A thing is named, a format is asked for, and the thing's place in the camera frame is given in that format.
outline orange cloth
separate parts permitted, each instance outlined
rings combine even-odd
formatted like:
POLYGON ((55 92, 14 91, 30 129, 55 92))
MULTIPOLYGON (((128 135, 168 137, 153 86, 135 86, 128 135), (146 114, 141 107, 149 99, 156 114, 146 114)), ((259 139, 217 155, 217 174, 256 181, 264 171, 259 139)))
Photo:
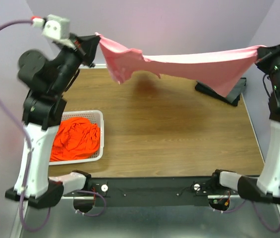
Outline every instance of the orange cloth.
POLYGON ((87 159, 99 146, 100 129, 97 124, 91 124, 87 118, 70 118, 59 126, 50 161, 87 159))

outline plastic laundry basket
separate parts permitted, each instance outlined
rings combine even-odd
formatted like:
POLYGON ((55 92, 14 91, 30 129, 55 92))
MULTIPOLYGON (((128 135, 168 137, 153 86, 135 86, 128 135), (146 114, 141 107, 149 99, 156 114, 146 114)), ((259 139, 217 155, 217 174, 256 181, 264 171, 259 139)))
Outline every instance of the plastic laundry basket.
POLYGON ((100 147, 99 149, 89 158, 82 160, 69 160, 69 161, 56 161, 50 162, 50 165, 66 165, 66 164, 76 164, 76 163, 85 163, 91 161, 99 160, 104 153, 104 145, 105 145, 105 131, 104 131, 104 116, 102 112, 98 110, 91 111, 76 111, 76 112, 66 112, 62 114, 61 120, 67 120, 73 117, 81 117, 88 118, 91 123, 96 123, 100 128, 100 147))

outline wooden table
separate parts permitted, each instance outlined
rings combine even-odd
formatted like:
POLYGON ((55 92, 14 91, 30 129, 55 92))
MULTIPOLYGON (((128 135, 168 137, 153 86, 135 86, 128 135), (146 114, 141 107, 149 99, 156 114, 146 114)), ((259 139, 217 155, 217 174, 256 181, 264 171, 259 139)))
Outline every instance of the wooden table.
POLYGON ((106 69, 81 70, 65 94, 66 111, 100 110, 103 157, 50 166, 50 176, 82 170, 93 177, 210 176, 215 169, 258 175, 263 161, 244 105, 194 90, 196 82, 137 72, 122 85, 106 69))

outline gray floor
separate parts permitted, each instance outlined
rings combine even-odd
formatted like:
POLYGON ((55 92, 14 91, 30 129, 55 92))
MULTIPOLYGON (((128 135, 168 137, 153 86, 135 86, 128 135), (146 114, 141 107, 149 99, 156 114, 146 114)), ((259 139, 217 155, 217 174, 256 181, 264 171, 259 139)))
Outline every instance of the gray floor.
MULTIPOLYGON (((231 201, 231 207, 241 203, 231 201)), ((274 205, 258 205, 267 222, 276 227, 280 220, 274 205)), ((46 211, 28 209, 27 223, 39 226, 46 211)), ((267 231, 250 202, 230 214, 208 207, 128 207, 107 208, 99 217, 75 214, 72 200, 62 200, 51 211, 47 225, 36 233, 22 231, 22 238, 280 238, 267 231)))

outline pink cloth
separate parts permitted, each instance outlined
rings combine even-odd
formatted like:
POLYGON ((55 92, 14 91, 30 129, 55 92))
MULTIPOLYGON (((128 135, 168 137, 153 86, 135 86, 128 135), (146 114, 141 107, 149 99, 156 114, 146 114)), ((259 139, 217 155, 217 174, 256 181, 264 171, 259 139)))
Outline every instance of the pink cloth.
POLYGON ((245 71, 255 62, 257 49, 244 49, 213 53, 144 56, 141 50, 127 47, 101 37, 100 48, 105 56, 108 71, 119 84, 129 80, 132 73, 145 70, 160 78, 160 74, 198 80, 226 97, 245 71))

